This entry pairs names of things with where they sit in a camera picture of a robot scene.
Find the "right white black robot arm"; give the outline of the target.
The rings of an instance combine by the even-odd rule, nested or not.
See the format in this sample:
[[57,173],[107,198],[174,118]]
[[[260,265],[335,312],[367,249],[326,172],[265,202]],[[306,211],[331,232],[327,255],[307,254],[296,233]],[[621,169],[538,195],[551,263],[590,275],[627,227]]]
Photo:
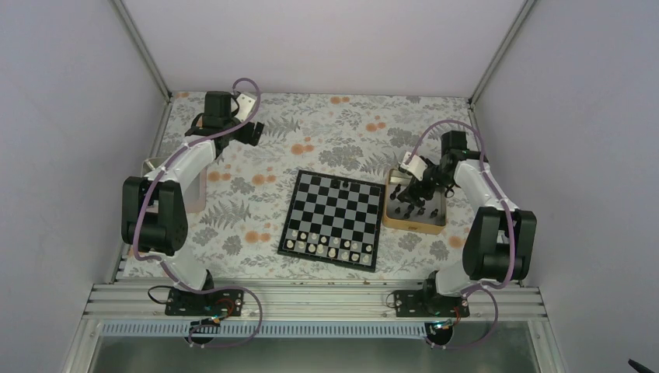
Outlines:
[[449,309],[450,296],[466,298],[479,288],[501,289],[528,276],[537,218],[500,189],[484,151],[469,149],[466,132],[441,136],[439,162],[411,151],[405,153],[399,168],[410,174],[411,181],[398,200],[423,207],[436,191],[448,196],[460,189],[475,213],[461,261],[439,270],[434,287],[420,297],[428,315],[440,316]]

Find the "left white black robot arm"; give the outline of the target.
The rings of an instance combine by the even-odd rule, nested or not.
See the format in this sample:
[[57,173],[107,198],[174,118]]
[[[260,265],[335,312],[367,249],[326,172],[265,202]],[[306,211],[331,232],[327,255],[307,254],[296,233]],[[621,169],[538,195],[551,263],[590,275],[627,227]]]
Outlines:
[[175,288],[187,291],[185,303],[198,315],[215,307],[217,295],[209,271],[183,252],[189,228],[184,195],[230,141],[258,144],[264,125],[253,118],[259,106],[259,93],[207,92],[203,112],[193,119],[178,149],[156,169],[130,176],[123,184],[123,241],[136,260],[155,261]]

